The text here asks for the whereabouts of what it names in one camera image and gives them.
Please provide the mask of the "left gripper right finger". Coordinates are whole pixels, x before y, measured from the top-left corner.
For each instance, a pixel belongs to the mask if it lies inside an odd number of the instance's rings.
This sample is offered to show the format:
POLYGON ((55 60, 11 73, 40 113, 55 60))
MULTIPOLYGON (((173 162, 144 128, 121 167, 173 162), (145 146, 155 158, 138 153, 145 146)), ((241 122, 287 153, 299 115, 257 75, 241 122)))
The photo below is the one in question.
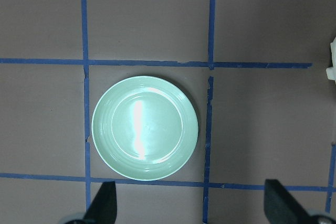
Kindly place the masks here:
POLYGON ((264 184, 264 213, 269 223, 318 223, 276 179, 264 184))

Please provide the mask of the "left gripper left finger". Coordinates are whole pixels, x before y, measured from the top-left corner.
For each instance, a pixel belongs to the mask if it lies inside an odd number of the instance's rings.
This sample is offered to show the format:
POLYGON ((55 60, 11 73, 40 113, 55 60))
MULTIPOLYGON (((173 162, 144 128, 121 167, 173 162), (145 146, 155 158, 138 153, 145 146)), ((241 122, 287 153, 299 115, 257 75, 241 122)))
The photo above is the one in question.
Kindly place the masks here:
POLYGON ((86 211, 84 223, 115 223, 117 218, 117 193, 115 182, 104 182, 86 211))

